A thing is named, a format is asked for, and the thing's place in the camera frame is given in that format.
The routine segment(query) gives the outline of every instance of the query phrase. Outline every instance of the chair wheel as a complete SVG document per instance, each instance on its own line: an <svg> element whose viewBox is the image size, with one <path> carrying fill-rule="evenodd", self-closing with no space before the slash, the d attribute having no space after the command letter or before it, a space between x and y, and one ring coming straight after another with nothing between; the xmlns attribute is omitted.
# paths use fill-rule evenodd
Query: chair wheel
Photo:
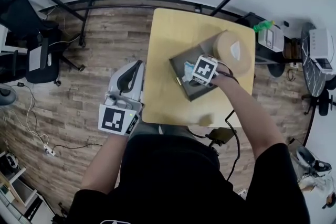
<svg viewBox="0 0 336 224"><path fill-rule="evenodd" d="M59 80L55 80L55 81L54 81L54 84L56 84L57 87L60 87L62 83L61 83Z"/></svg>
<svg viewBox="0 0 336 224"><path fill-rule="evenodd" d="M85 69L85 67L86 67L85 65L81 65L81 66L79 67L79 69L78 69L79 72L82 72L82 71Z"/></svg>

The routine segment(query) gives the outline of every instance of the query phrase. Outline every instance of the black office chair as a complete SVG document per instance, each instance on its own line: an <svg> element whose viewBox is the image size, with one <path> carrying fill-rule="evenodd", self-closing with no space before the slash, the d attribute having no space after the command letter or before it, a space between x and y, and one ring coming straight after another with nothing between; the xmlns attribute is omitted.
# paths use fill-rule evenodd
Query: black office chair
<svg viewBox="0 0 336 224"><path fill-rule="evenodd" d="M312 107L317 106L319 107L319 114L321 116L327 116L329 112L329 106L330 110L332 110L333 106L336 105L336 102L333 101L333 95L329 98L329 91L332 91L336 89L336 76L332 78L331 80L327 80L326 84L324 86L324 89L320 96L318 97L312 97L309 95L304 95L302 96L302 100L306 98L311 98L310 99L310 104L309 104L309 109L307 112L305 112L305 115L309 114L309 111Z"/></svg>
<svg viewBox="0 0 336 224"><path fill-rule="evenodd" d="M31 83L46 83L57 80L59 60L71 68L83 71L85 66L75 66L63 56L63 52L70 46L79 34L70 39L69 43L60 42L62 32L54 21L41 20L28 0L0 0L0 24L7 27L15 37L27 42L26 79ZM39 68L30 71L30 55L32 50L41 47Z"/></svg>
<svg viewBox="0 0 336 224"><path fill-rule="evenodd" d="M14 53L0 56L0 83L8 83L19 80L26 75L26 55L19 55L17 50Z"/></svg>

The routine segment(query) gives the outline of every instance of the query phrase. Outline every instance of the black sleeve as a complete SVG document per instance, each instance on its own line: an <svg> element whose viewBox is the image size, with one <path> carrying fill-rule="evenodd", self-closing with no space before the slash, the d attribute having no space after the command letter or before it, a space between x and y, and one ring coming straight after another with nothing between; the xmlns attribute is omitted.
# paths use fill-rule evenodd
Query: black sleeve
<svg viewBox="0 0 336 224"><path fill-rule="evenodd" d="M273 145L257 158L246 202L262 223L310 223L285 144Z"/></svg>
<svg viewBox="0 0 336 224"><path fill-rule="evenodd" d="M76 192L66 223L96 223L106 213L107 195L96 190Z"/></svg>

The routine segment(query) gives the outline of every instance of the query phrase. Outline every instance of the black marble table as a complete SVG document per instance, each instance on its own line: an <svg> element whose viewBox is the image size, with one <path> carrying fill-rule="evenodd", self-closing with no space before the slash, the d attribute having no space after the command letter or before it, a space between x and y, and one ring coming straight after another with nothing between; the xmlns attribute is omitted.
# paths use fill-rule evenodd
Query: black marble table
<svg viewBox="0 0 336 224"><path fill-rule="evenodd" d="M312 23L305 23L302 27L302 67L309 93L313 97L318 97L323 91L326 74L323 74L309 57L309 30L312 29L316 29L315 25L313 25Z"/></svg>

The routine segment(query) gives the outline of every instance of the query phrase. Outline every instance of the gray wood plank floor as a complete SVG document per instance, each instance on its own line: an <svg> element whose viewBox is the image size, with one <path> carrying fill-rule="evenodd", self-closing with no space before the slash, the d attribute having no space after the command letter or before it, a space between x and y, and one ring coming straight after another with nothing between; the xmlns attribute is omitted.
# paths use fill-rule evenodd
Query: gray wood plank floor
<svg viewBox="0 0 336 224"><path fill-rule="evenodd" d="M102 144L107 133L98 131L98 108L104 101L110 76L128 62L137 59L146 61L152 18L153 9L91 10L86 24L86 48L80 48L75 41L65 53L75 64L86 65L86 69L77 72L61 63L60 87L46 83L36 84L33 88L23 80L33 88L36 98L33 111L37 124L30 113L30 128L34 130L36 124L39 134L48 134L51 147L57 144L68 147ZM79 20L57 9L49 15L49 19L58 21L60 29L64 29L65 20L66 32L70 35L78 33L81 27ZM293 82L287 81L286 74L279 79L272 78L265 66L256 66L255 74L254 98L271 114L286 138L295 137L303 141L310 115L304 116L307 103L300 99L302 94L307 93L302 72L295 71ZM30 93L27 88L15 89L18 100L5 108L4 113L8 115L9 110L15 111L25 124ZM20 164L27 168L24 179L43 194L56 212L59 212L59 202L69 208L86 167L100 147L88 146L78 150L57 147L57 156L51 157L45 154L39 139L26 132L13 114L6 126L2 121L0 126L2 148L6 148L7 143ZM208 129L193 127L193 131L205 134ZM251 147L242 130L238 130L238 135L242 153L230 180L235 190L249 186L254 168ZM235 139L218 150L220 170L228 176L237 155Z"/></svg>

